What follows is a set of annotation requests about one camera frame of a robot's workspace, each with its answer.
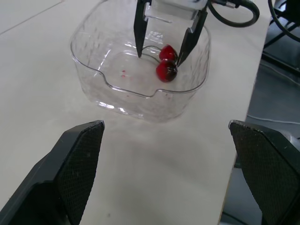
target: black cable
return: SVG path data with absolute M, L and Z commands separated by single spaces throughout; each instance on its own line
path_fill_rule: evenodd
M 222 214 L 224 214 L 224 215 L 226 215 L 226 216 L 228 216 L 228 217 L 230 217 L 230 218 L 232 218 L 232 219 L 238 221 L 240 224 L 248 225 L 248 224 L 246 224 L 244 221 L 241 221 L 240 219 L 237 219 L 236 217 L 234 217 L 234 216 L 228 214 L 227 212 L 224 212 L 224 211 L 223 211 Z
M 279 27 L 279 29 L 282 30 L 282 32 L 287 35 L 288 37 L 290 37 L 291 39 L 295 40 L 295 41 L 298 41 L 300 42 L 300 38 L 293 35 L 291 32 L 289 32 L 281 23 L 280 21 L 278 20 L 277 16 L 276 16 L 276 13 L 275 13 L 275 10 L 274 10 L 274 7 L 273 7 L 273 4 L 272 4 L 272 0 L 268 0 L 268 5 L 269 5 L 269 9 L 270 9 L 270 12 L 271 12 L 271 15 L 273 17 L 273 20 L 274 22 L 276 23 L 276 25 Z
M 225 19 L 224 17 L 222 17 L 216 10 L 215 8 L 212 6 L 211 1 L 209 1 L 209 9 L 211 11 L 211 13 L 222 23 L 231 26 L 231 27 L 248 27 L 253 25 L 254 23 L 256 23 L 256 21 L 259 18 L 260 12 L 258 7 L 256 6 L 256 4 L 254 4 L 253 2 L 250 2 L 249 0 L 241 0 L 239 1 L 240 6 L 243 6 L 247 9 L 249 9 L 252 13 L 253 13 L 253 18 L 248 21 L 248 22 L 232 22 L 229 21 L 227 19 Z

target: red cherry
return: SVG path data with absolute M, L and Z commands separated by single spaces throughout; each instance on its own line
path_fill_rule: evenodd
M 159 54 L 160 60 L 171 60 L 176 61 L 178 59 L 178 55 L 176 51 L 170 45 L 166 45 L 163 47 Z
M 177 66 L 173 61 L 162 60 L 156 67 L 156 74 L 162 82 L 171 82 L 177 75 Z

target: clear plastic container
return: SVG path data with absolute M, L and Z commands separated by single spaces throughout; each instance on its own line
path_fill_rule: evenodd
M 135 48 L 133 24 L 136 0 L 101 0 L 71 39 L 82 90 L 98 106 L 134 117 L 162 122 L 181 115 L 207 78 L 210 35 L 202 30 L 197 46 L 169 83 L 156 75 L 160 49 L 171 45 L 177 53 L 192 21 L 157 10 L 149 16 L 143 55 Z

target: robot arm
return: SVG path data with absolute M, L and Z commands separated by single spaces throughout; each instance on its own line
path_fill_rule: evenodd
M 171 13 L 175 16 L 178 16 L 181 9 L 191 12 L 190 19 L 194 20 L 193 26 L 187 28 L 184 39 L 182 41 L 182 45 L 180 48 L 180 53 L 177 61 L 177 66 L 180 66 L 181 63 L 185 61 L 185 59 L 192 52 L 194 47 L 197 45 L 198 39 L 200 37 L 201 31 L 203 29 L 206 16 L 207 16 L 207 8 L 209 8 L 212 14 L 222 23 L 232 26 L 232 27 L 247 27 L 254 24 L 259 18 L 259 9 L 257 6 L 251 2 L 250 0 L 137 0 L 137 7 L 135 13 L 135 23 L 134 23 L 134 33 L 135 33 L 135 44 L 136 50 L 139 58 L 142 56 L 143 44 L 145 40 L 148 18 L 145 15 L 146 4 L 151 6 L 152 1 L 156 1 L 157 4 L 160 5 L 162 10 L 164 8 L 174 7 Z M 253 12 L 252 20 L 244 23 L 231 22 L 225 18 L 223 18 L 212 6 L 211 3 L 217 3 L 223 6 L 238 8 L 239 6 L 243 6 L 248 8 Z

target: floor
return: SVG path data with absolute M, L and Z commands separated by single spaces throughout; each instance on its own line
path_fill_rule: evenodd
M 271 25 L 266 41 L 280 32 L 275 24 Z M 300 37 L 300 28 L 294 30 L 293 34 Z M 266 51 L 285 62 L 291 63 L 296 68 L 300 67 L 300 43 L 293 41 L 289 37 L 283 37 L 268 47 Z M 248 114 L 265 119 L 300 123 L 300 78 L 278 68 L 275 69 L 289 76 L 299 85 L 261 65 L 257 73 Z M 277 130 L 289 131 L 293 136 L 300 137 L 300 125 L 268 122 L 250 117 L 247 117 L 247 121 Z M 261 224 L 262 213 L 245 182 L 241 169 L 234 168 L 232 172 L 224 211 L 246 222 L 248 225 Z M 234 225 L 241 224 L 226 216 L 222 217 L 222 221 Z

